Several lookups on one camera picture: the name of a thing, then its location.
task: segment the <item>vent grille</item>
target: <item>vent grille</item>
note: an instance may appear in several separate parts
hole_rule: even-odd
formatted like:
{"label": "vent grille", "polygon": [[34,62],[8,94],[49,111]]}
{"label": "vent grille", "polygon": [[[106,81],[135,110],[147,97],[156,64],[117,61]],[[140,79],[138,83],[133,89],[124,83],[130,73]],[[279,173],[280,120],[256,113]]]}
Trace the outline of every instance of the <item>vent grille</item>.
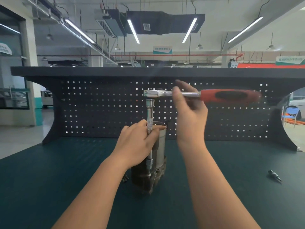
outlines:
{"label": "vent grille", "polygon": [[144,30],[150,31],[150,24],[143,23]]}
{"label": "vent grille", "polygon": [[194,31],[196,29],[196,27],[198,26],[197,23],[194,24],[192,31]]}
{"label": "vent grille", "polygon": [[97,23],[101,26],[101,28],[103,28],[107,35],[115,36],[105,21],[97,20]]}

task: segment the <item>hand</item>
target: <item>hand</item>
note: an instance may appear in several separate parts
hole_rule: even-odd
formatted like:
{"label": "hand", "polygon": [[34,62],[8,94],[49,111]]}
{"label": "hand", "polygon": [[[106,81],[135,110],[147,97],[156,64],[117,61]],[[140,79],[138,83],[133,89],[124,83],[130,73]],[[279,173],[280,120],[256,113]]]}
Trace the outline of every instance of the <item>hand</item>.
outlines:
{"label": "hand", "polygon": [[[197,92],[191,85],[177,80],[177,85],[187,92]],[[185,98],[179,89],[173,88],[173,101],[178,111],[177,143],[182,153],[194,146],[204,145],[204,128],[207,122],[208,109],[198,99]]]}
{"label": "hand", "polygon": [[116,146],[110,156],[122,162],[124,169],[140,164],[150,153],[154,143],[159,137],[159,130],[165,126],[154,126],[147,135],[147,121],[141,120],[132,126],[124,126]]}

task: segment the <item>green painted column base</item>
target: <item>green painted column base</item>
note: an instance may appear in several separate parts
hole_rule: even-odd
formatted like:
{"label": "green painted column base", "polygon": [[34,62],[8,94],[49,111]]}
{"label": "green painted column base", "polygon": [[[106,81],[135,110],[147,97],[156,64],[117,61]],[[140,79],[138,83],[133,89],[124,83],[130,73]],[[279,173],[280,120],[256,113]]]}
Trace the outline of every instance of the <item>green painted column base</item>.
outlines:
{"label": "green painted column base", "polygon": [[42,125],[42,101],[41,97],[35,97],[35,118],[36,118],[36,126]]}

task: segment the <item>green and white sign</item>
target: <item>green and white sign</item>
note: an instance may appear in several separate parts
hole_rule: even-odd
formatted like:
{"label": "green and white sign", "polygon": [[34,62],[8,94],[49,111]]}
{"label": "green and white sign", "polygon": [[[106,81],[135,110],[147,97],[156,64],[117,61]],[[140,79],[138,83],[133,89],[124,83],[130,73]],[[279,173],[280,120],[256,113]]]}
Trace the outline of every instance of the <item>green and white sign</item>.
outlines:
{"label": "green and white sign", "polygon": [[153,47],[153,54],[159,55],[159,54],[173,54],[173,47],[172,46],[154,46]]}
{"label": "green and white sign", "polygon": [[276,65],[303,65],[305,56],[278,56],[275,61]]}
{"label": "green and white sign", "polygon": [[0,52],[12,55],[12,50],[5,43],[0,42]]}

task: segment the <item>forearm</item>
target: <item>forearm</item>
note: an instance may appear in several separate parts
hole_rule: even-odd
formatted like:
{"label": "forearm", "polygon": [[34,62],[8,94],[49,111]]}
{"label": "forearm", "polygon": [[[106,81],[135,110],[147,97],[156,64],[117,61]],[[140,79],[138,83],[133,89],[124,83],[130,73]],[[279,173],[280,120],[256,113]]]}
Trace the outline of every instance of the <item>forearm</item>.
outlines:
{"label": "forearm", "polygon": [[125,171],[116,158],[105,159],[52,228],[106,228]]}
{"label": "forearm", "polygon": [[200,228],[260,228],[223,176],[205,145],[182,152]]}

